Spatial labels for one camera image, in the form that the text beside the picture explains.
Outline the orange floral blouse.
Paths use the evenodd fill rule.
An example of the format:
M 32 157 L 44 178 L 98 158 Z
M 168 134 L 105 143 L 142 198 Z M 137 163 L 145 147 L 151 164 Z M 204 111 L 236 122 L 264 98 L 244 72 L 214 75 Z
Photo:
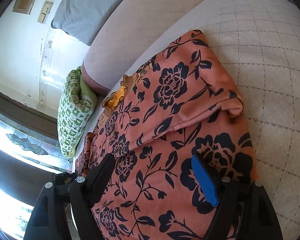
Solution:
M 107 154 L 115 168 L 91 208 L 102 239 L 202 239 L 216 208 L 194 155 L 221 177 L 256 178 L 242 96 L 200 30 L 138 70 L 111 116 L 85 136 L 76 171 L 86 176 Z

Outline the stained glass door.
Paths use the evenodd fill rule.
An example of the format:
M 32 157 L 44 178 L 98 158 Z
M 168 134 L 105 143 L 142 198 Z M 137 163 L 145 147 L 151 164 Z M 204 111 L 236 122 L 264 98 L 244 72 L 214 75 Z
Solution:
M 61 154 L 56 119 L 0 92 L 0 190 L 33 206 L 43 184 L 71 164 Z

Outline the green patterned pillow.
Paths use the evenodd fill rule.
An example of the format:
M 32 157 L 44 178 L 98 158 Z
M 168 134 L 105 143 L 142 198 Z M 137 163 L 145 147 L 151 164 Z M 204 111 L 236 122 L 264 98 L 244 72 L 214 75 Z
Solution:
M 83 80 L 82 67 L 66 77 L 57 113 L 57 132 L 61 153 L 73 158 L 85 127 L 97 105 L 96 94 Z

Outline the quilted pink bedspread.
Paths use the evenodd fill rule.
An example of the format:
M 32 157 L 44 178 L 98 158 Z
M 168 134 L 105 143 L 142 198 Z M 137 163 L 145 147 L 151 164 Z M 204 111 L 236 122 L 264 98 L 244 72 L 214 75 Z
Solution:
M 243 99 L 243 116 L 260 179 L 283 238 L 300 236 L 300 10 L 287 0 L 205 0 L 158 39 L 159 48 L 200 30 Z M 108 98 L 114 111 L 131 88 Z

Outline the grey pillow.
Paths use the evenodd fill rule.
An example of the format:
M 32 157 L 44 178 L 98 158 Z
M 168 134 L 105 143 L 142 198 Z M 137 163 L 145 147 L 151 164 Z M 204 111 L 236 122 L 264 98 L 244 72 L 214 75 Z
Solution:
M 122 1 L 61 0 L 51 28 L 60 29 L 89 46 Z

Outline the pink quilted bolster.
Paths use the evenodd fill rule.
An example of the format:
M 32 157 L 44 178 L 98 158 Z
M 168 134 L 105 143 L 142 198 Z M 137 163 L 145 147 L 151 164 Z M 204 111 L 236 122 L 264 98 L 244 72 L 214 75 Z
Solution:
M 82 64 L 85 83 L 105 96 L 169 27 L 204 0 L 123 0 L 96 35 Z

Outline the beige wall switch plate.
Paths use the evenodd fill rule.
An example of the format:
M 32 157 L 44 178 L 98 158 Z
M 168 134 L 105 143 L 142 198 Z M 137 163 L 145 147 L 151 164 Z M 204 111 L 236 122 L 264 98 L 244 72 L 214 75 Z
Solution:
M 39 14 L 39 17 L 38 17 L 38 20 L 37 20 L 38 23 L 44 23 L 45 22 L 45 19 L 46 19 L 47 15 L 50 13 L 52 6 L 53 6 L 53 3 L 49 2 L 49 1 L 46 1 L 43 4 L 43 7 L 40 11 L 40 14 Z

